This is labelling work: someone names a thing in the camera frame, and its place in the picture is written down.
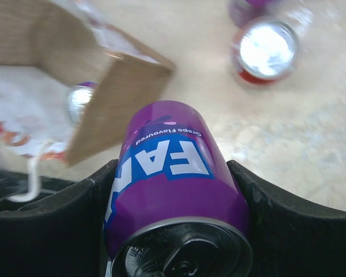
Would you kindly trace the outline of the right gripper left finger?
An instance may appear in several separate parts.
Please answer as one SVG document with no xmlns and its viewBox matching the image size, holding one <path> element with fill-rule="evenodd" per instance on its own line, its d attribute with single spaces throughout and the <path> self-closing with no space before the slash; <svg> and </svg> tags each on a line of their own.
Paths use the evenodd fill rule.
<svg viewBox="0 0 346 277">
<path fill-rule="evenodd" d="M 78 182 L 45 177 L 28 203 L 0 199 L 0 276 L 104 276 L 101 230 L 116 164 Z M 24 174 L 0 170 L 0 195 L 24 185 Z"/>
</svg>

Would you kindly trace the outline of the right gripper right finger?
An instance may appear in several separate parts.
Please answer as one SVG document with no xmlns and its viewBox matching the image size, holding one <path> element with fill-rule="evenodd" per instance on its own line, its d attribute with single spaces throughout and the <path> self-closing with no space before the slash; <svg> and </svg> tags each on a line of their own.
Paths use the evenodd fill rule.
<svg viewBox="0 0 346 277">
<path fill-rule="evenodd" d="M 250 207 L 250 276 L 346 276 L 346 211 L 296 196 L 234 160 L 227 165 Z"/>
</svg>

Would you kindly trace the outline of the purple soda can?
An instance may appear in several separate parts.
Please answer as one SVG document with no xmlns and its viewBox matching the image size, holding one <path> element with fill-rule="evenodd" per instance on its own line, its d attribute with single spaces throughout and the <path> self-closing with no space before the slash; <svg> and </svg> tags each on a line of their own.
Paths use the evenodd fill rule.
<svg viewBox="0 0 346 277">
<path fill-rule="evenodd" d="M 202 116 L 173 100 L 131 119 L 104 219 L 112 276 L 248 276 L 250 209 Z"/>
<path fill-rule="evenodd" d="M 68 89 L 66 95 L 66 114 L 72 125 L 81 121 L 84 110 L 93 96 L 96 87 L 97 83 L 86 81 Z"/>
</svg>

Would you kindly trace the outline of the purple soda can front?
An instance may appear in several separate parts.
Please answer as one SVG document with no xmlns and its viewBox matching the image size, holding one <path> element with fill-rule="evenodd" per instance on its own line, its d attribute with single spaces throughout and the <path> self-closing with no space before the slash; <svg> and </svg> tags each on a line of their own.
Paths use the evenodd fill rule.
<svg viewBox="0 0 346 277">
<path fill-rule="evenodd" d="M 97 83 L 86 81 L 68 89 L 66 95 L 66 114 L 72 125 L 81 121 L 84 110 L 93 96 L 96 87 Z"/>
</svg>

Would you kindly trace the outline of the red soda can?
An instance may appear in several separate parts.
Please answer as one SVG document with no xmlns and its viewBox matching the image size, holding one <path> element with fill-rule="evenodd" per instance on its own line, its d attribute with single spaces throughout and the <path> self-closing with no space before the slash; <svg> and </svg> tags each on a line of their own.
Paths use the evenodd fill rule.
<svg viewBox="0 0 346 277">
<path fill-rule="evenodd" d="M 279 18 L 255 19 L 235 34 L 231 65 L 241 80 L 268 85 L 289 76 L 300 57 L 300 40 L 294 28 Z"/>
</svg>

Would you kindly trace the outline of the patterned canvas tote bag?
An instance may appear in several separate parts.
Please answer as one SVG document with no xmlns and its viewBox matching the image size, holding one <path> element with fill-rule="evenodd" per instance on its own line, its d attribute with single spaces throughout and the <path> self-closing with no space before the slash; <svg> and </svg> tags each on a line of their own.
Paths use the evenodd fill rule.
<svg viewBox="0 0 346 277">
<path fill-rule="evenodd" d="M 0 201 L 44 193 L 42 160 L 73 165 L 115 145 L 174 70 L 90 1 L 0 1 L 0 150 L 25 157 L 28 172 L 0 169 Z"/>
</svg>

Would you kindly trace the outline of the purple Fanta can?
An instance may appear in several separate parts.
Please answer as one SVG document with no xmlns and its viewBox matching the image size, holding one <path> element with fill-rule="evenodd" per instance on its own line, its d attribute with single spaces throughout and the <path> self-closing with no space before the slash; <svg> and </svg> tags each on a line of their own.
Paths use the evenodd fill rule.
<svg viewBox="0 0 346 277">
<path fill-rule="evenodd" d="M 266 15 L 273 3 L 271 0 L 230 0 L 228 13 L 233 23 L 241 28 L 251 20 Z"/>
</svg>

